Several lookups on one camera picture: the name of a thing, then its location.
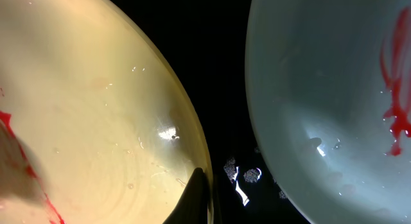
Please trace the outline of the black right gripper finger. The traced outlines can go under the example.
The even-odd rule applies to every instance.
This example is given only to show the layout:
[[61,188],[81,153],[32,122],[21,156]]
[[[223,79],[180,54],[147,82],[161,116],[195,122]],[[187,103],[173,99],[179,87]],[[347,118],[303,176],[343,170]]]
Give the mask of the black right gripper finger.
[[202,168],[193,171],[186,187],[164,224],[207,224],[209,184]]

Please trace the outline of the yellow plate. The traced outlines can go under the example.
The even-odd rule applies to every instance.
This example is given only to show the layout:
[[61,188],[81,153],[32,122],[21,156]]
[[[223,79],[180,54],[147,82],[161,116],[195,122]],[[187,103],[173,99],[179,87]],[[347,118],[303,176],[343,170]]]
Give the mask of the yellow plate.
[[37,157],[40,205],[2,223],[162,223],[213,170],[198,116],[161,52],[110,0],[1,0],[1,123]]

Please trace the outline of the light green plate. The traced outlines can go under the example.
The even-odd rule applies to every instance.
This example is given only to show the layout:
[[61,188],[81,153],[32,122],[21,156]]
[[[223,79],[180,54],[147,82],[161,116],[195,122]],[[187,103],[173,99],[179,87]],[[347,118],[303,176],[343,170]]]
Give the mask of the light green plate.
[[252,0],[246,85],[309,222],[410,222],[410,0]]

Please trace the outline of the green sponge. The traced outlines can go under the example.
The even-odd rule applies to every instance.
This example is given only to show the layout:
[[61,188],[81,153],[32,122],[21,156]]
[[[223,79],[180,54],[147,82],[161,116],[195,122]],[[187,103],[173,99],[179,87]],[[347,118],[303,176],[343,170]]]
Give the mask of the green sponge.
[[42,170],[35,154],[1,123],[1,200],[18,199],[40,205],[44,195],[38,181],[28,173]]

